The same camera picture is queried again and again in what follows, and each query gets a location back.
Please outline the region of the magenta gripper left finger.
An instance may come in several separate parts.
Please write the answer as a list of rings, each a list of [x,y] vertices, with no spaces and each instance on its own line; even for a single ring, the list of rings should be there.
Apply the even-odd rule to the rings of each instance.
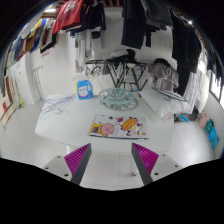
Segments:
[[[83,178],[88,161],[92,154],[91,144],[88,143],[64,157],[65,162],[71,171],[71,182],[79,185]]]

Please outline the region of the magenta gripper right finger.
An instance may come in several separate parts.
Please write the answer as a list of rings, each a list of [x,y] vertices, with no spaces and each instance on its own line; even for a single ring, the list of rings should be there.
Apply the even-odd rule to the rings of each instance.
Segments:
[[[138,168],[144,185],[153,182],[151,172],[158,160],[159,155],[137,143],[132,144],[131,154]]]

